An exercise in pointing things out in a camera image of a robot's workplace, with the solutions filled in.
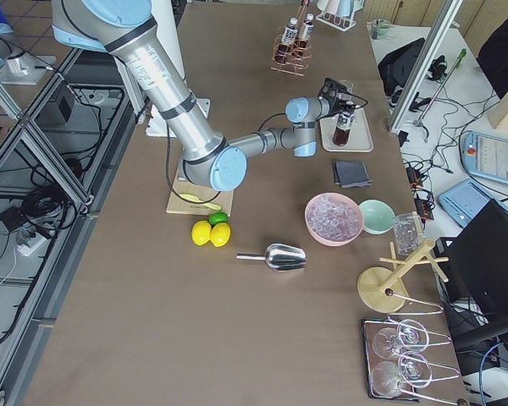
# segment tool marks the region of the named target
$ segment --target black backpack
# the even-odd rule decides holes
[[[478,63],[502,98],[508,91],[508,19],[483,44]]]

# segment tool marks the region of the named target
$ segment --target green bowl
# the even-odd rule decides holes
[[[365,200],[359,205],[363,214],[363,229],[370,234],[383,234],[393,227],[395,213],[380,200]]]

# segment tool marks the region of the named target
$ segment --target bowl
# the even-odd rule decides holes
[[[339,193],[314,196],[305,207],[306,229],[320,244],[339,247],[363,229],[363,215],[350,197]]]
[[[383,234],[393,227],[395,213],[380,200],[365,200],[359,205],[363,214],[363,229],[370,234]]]

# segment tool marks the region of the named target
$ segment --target yellow lemon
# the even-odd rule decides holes
[[[192,241],[195,245],[204,245],[211,238],[211,224],[207,220],[201,220],[192,227]]]
[[[226,222],[220,222],[211,230],[211,242],[215,247],[222,247],[228,243],[230,235],[231,228],[229,227],[229,224]]]

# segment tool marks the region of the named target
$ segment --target bowl of ice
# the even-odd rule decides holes
[[[350,243],[362,232],[363,215],[350,197],[322,193],[306,204],[305,224],[319,243],[338,247]]]

